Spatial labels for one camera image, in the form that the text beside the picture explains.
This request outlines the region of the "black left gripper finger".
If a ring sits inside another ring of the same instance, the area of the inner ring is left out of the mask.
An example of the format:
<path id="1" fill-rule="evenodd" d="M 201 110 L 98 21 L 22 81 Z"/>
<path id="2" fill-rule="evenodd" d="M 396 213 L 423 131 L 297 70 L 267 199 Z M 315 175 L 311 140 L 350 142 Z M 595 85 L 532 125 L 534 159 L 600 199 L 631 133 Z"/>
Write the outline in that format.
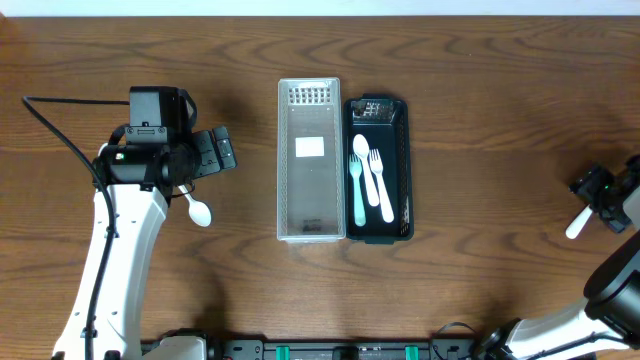
<path id="1" fill-rule="evenodd" d="M 221 169 L 230 170 L 236 168 L 236 155 L 228 129 L 225 126 L 217 127 L 213 130 L 213 135 Z"/>
<path id="2" fill-rule="evenodd" d="M 210 175 L 216 170 L 216 154 L 211 135 L 202 135 L 198 141 L 198 149 L 201 157 L 199 175 Z"/>

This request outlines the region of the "white plastic fork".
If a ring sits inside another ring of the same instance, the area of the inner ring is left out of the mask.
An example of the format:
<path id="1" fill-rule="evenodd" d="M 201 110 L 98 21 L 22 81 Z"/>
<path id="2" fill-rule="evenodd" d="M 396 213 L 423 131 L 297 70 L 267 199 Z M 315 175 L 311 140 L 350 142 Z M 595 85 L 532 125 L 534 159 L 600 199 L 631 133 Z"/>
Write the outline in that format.
<path id="1" fill-rule="evenodd" d="M 567 226 L 565 230 L 565 236 L 571 240 L 576 239 L 584 229 L 592 215 L 593 210 L 590 206 L 586 206 Z"/>
<path id="2" fill-rule="evenodd" d="M 369 164 L 371 171 L 376 177 L 379 193 L 379 203 L 383 221 L 385 223 L 392 223 L 395 219 L 394 212 L 391 206 L 391 202 L 388 196 L 386 185 L 383 178 L 383 163 L 378 149 L 372 149 L 369 153 Z"/>

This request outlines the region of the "pale pink plastic spoon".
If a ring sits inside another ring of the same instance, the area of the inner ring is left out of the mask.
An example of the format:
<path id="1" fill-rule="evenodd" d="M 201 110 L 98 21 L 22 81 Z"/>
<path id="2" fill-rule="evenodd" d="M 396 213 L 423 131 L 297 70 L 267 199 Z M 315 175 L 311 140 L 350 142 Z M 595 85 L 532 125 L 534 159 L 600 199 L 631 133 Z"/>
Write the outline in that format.
<path id="1" fill-rule="evenodd" d="M 370 206 L 376 207 L 380 204 L 380 200 L 369 166 L 368 156 L 370 148 L 365 136 L 356 134 L 353 138 L 352 147 L 362 164 L 368 203 Z"/>

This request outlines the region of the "mint green plastic fork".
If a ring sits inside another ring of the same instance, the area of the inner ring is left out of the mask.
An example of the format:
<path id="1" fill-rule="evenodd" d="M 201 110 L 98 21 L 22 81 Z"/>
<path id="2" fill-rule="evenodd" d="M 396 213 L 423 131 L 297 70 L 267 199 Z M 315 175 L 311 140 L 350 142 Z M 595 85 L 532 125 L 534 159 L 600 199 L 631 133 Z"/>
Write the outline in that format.
<path id="1" fill-rule="evenodd" d="M 361 190 L 360 177 L 362 175 L 362 164 L 357 155 L 349 156 L 349 174 L 353 184 L 353 216 L 354 223 L 358 227 L 366 225 L 366 214 Z"/>

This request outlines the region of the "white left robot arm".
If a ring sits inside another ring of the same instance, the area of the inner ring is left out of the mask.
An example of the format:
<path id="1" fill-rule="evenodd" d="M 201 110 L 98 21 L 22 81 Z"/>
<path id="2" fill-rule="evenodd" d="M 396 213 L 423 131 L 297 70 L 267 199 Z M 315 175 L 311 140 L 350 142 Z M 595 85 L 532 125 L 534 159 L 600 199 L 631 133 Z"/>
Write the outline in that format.
<path id="1" fill-rule="evenodd" d="M 192 132 L 123 125 L 89 163 L 96 188 L 88 257 L 55 359 L 204 359 L 203 335 L 163 340 L 149 351 L 140 335 L 151 255 L 173 191 L 237 164 L 224 127 Z"/>

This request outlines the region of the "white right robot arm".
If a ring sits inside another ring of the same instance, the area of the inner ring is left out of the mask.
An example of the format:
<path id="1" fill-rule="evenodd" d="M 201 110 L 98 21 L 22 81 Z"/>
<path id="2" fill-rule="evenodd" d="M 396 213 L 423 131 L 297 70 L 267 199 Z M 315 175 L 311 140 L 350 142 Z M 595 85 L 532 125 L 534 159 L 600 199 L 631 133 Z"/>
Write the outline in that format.
<path id="1" fill-rule="evenodd" d="M 574 245 L 563 218 L 579 205 L 564 178 L 586 167 L 578 152 L 411 152 L 413 196 L 384 173 L 394 220 L 366 206 L 366 222 L 345 223 L 337 245 L 275 241 L 287 212 L 278 210 L 277 128 L 242 141 L 243 168 L 231 183 L 232 319 L 282 338 L 424 335 L 444 320 L 488 328 L 516 314 L 554 311 L 579 299 L 589 318 L 630 314 L 620 297 L 637 286 L 622 274 L 626 247 Z"/>

